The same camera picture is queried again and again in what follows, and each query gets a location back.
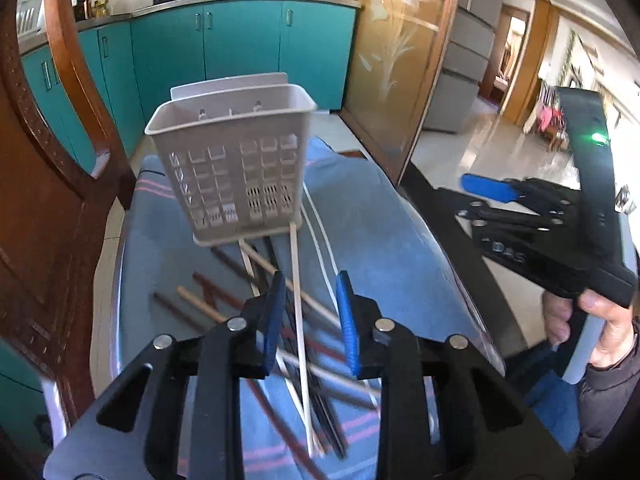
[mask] green led light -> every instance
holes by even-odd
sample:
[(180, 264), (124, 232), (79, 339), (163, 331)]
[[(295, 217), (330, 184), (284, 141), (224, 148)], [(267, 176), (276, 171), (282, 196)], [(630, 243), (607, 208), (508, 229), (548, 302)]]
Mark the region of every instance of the green led light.
[(608, 144), (609, 138), (604, 134), (595, 133), (591, 136), (591, 140), (593, 142), (597, 142), (598, 144)]

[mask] countertop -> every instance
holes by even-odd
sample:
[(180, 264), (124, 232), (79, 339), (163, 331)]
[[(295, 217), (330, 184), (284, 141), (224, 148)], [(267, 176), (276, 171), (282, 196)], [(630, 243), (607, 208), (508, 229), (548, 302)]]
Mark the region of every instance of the countertop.
[[(78, 22), (78, 32), (82, 32), (84, 30), (89, 30), (91, 28), (103, 27), (104, 25), (110, 25), (111, 23), (124, 22), (127, 20), (131, 20), (132, 18), (138, 18), (140, 16), (146, 16), (148, 14), (152, 14), (153, 12), (161, 12), (162, 10), (175, 9), (177, 7), (184, 7), (196, 4), (208, 4), (211, 2), (225, 2), (229, 0), (175, 0), (174, 2), (167, 2), (165, 4), (145, 7), (144, 9), (134, 10), (132, 13), (128, 14), (115, 14), (113, 16), (106, 16), (104, 18), (94, 18), (92, 20), (84, 20), (83, 22)], [(298, 0), (303, 2), (319, 2), (324, 4), (333, 4), (340, 5), (345, 7), (353, 7), (354, 9), (359, 9), (361, 7), (360, 3), (355, 0)], [(18, 41), (18, 45), (20, 46), (20, 54), (28, 54), (41, 46), (44, 46), (48, 43), (47, 33), (40, 32), (35, 34), (34, 36), (30, 36), (28, 38), (24, 38), (23, 40)]]

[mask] blue tablecloth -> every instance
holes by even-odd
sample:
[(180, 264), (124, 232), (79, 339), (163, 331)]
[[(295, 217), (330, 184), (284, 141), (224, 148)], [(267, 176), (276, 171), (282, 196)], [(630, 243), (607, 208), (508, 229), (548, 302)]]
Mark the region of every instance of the blue tablecloth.
[[(416, 335), (431, 339), (445, 340), (452, 333), (464, 334), (501, 369), (501, 359), (473, 307), (456, 285), (446, 256), (380, 168), (369, 160), (340, 156), (319, 139), (311, 140), (307, 159), (305, 185), (312, 203), (308, 196), (303, 197), (308, 220), (305, 219), (298, 234), (302, 288), (328, 308), (334, 308), (319, 258), (322, 257), (328, 279), (335, 286), (322, 224), (338, 270), (347, 270), (356, 293), (374, 298), (384, 316), (404, 324)], [(199, 335), (157, 304), (151, 298), (153, 291), (171, 298), (205, 326), (212, 326), (210, 320), (175, 293), (178, 285), (200, 293), (193, 283), (193, 272), (212, 277), (243, 301), (252, 296), (245, 282), (222, 266), (208, 249), (194, 244), (190, 226), (157, 157), (147, 157), (143, 162), (123, 236), (126, 238), (115, 356), (120, 369), (158, 334), (170, 333), (178, 340)], [(290, 276), (289, 237), (273, 237), (273, 242), (282, 270)], [(222, 250), (242, 263), (237, 244), (223, 246)], [(224, 314), (233, 314), (222, 302), (219, 308)], [(331, 366), (348, 373), (344, 366), (336, 363)], [(276, 411), (302, 442), (304, 428), (284, 381), (271, 376), (262, 386)], [(377, 381), (373, 381), (373, 386), (379, 387)], [(334, 405), (350, 444), (349, 455), (341, 462), (328, 454), (318, 458), (319, 466), (331, 479), (373, 478), (378, 450), (377, 413), (337, 401)], [(289, 449), (245, 384), (241, 385), (241, 414), (248, 479), (310, 478), (306, 470), (294, 463)], [(183, 433), (180, 466), (184, 472), (189, 439), (188, 431)]]

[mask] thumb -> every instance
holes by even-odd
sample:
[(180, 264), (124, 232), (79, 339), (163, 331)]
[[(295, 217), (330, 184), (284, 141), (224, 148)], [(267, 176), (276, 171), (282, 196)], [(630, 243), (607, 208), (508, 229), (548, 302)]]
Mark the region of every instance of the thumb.
[(592, 364), (596, 365), (597, 361), (602, 360), (608, 363), (609, 359), (613, 360), (611, 364), (614, 364), (616, 362), (614, 359), (618, 356), (622, 358), (622, 355), (628, 351), (628, 343), (633, 341), (632, 309), (623, 308), (592, 290), (584, 291), (578, 298), (578, 305), (587, 314), (606, 321), (592, 355)]

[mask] metal bolt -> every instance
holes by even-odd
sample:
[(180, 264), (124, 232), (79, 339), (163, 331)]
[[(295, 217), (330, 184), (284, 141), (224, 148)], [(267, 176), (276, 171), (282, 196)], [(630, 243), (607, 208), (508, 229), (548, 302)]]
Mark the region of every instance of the metal bolt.
[(391, 332), (395, 327), (396, 324), (386, 317), (381, 317), (376, 321), (376, 329), (380, 332)]
[(449, 338), (449, 344), (456, 350), (464, 350), (469, 346), (469, 339), (467, 339), (463, 335), (456, 334)]
[(156, 350), (164, 350), (173, 344), (174, 340), (170, 335), (162, 334), (154, 339), (154, 348)]
[(240, 332), (246, 328), (246, 319), (244, 317), (232, 317), (226, 322), (226, 327), (231, 332)]

